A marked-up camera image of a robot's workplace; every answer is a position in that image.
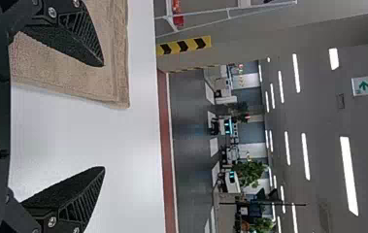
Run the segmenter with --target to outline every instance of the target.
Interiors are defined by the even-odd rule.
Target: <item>yellow and black striped sign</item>
[[[211,46],[211,36],[204,36],[157,45],[156,55],[178,54],[191,50],[202,50]]]
[[[181,69],[181,70],[168,71],[167,73],[176,74],[176,73],[185,72],[185,71],[202,70],[202,69],[214,68],[214,67],[218,67],[218,66],[220,66],[220,65],[197,66],[197,67],[191,67],[191,68],[186,68],[186,69]]]

